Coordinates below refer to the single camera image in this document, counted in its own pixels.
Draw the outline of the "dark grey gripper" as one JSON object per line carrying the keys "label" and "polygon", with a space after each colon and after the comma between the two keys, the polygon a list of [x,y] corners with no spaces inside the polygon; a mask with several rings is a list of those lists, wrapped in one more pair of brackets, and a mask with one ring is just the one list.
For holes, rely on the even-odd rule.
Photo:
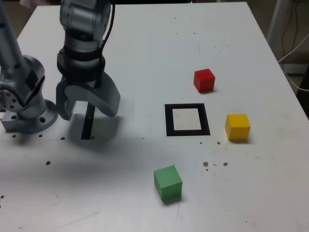
{"label": "dark grey gripper", "polygon": [[103,114],[114,117],[119,108],[120,93],[105,72],[100,78],[88,82],[62,76],[62,81],[56,87],[56,107],[64,120],[71,120],[76,102],[90,103]]}

